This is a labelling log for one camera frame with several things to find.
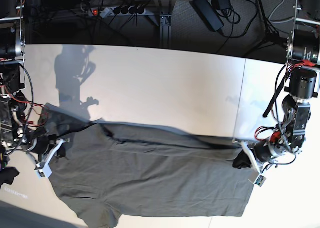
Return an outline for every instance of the white table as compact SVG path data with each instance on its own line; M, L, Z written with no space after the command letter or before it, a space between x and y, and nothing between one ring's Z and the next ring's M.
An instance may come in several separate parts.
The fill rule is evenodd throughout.
M275 125L262 114L274 93L281 64L116 46L30 45L26 52L25 67L32 77L35 101L50 103L85 120L164 126L195 135L242 139L253 139L259 126ZM85 68L85 72L94 72L83 82ZM29 97L26 84L24 93ZM60 96L57 88L64 95ZM279 105L286 95L280 95ZM304 152L294 164L267 172L267 181L254 189L243 217L124 215L118 227L255 228L259 224L269 228L273 222L274 227L320 226L316 166L320 157L320 101L313 99L311 104ZM10 165L21 174L13 185L3 185L0 201L79 227L85 225L56 198L47 179L36 177L34 164L25 154L16 152Z

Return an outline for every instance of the robotic arm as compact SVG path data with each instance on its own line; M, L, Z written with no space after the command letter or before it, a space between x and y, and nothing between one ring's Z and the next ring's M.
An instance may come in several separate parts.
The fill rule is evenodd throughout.
M282 102L284 111L283 122L279 121L278 111L276 111L275 119L278 124L275 127L258 129L255 137L257 138L257 133L266 130L273 130L273 134L267 139L257 138L259 142L249 145L250 148L247 143L242 141L240 144L243 151L233 162L233 167L237 169L253 168L254 171L249 180L259 186L262 186L266 179L263 176L264 171L272 166L292 164L296 160L297 155L302 151L305 141L306 126L311 117L311 105L308 103L308 100L317 95L314 93L317 73L310 67L293 65L286 72L284 80L287 79L290 79L290 84L289 88L285 90L289 92L289 95ZM277 90L281 91L283 85L284 82L280 84L280 89ZM277 90L275 91L275 98L272 98L269 105L271 109L280 93ZM265 117L270 112L270 108L266 110ZM294 155L293 161L289 163L278 163L276 161L277 158L288 153Z
M0 0L0 175L8 170L10 155L23 151L33 157L36 173L46 177L51 172L47 164L64 140L47 136L44 127L29 128L30 114L38 104L34 103L31 77L25 69L24 2ZM26 76L30 82L31 101L22 93L25 89L22 78ZM38 159L30 152L38 154ZM11 174L14 178L19 173Z

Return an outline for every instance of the red wire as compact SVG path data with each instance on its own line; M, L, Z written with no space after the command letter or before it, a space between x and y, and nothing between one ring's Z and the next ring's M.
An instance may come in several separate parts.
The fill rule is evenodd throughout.
M265 140L265 139L260 139L260 138L258 138L258 135L260 135L260 134L261 134L261 132L260 132L260 133L258 133L258 130L263 129L263 128L264 128L263 126L260 126L258 129L256 129L256 130L255 130L254 138L255 138L257 141L262 142L262 141L264 141L264 140Z
M30 105L31 105L31 102L30 102L30 101L23 101L23 100L18 100L18 99L16 99L16 98L8 91L8 89L7 89L7 87L6 87L5 85L0 85L0 87L4 87L5 91L6 91L6 92L9 94L9 96L10 96L13 100L15 100L16 102L23 103L23 104L30 104ZM37 115L39 115L39 116L47 116L47 118L48 118L48 115L49 115L48 112L43 113L43 114L42 114L42 113L38 113L38 112L34 109L34 107L42 107L42 109L46 108L47 110L50 110L46 105L44 105L44 104L38 104L38 103L33 103L33 106L32 106L30 109L33 109L34 112L35 112ZM31 126L31 127L41 127L41 126L43 126L44 124L46 124L46 122L47 122L47 121L44 121L42 124L28 125L28 126Z

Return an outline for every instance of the t-shirt sleeve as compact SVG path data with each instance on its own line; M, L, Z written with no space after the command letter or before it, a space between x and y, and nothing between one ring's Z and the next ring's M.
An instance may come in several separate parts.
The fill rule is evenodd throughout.
M89 228L114 228L122 215L99 201L99 192L90 187L54 187L59 199L68 205Z

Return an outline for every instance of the gray t-shirt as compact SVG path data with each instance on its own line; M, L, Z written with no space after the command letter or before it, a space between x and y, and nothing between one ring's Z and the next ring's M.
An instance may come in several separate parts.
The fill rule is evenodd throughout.
M52 112L63 134L87 124ZM250 169L234 169L240 148L191 135L125 124L95 124L66 135L53 159L56 195L90 228L113 228L122 214L143 217L242 216L253 190Z

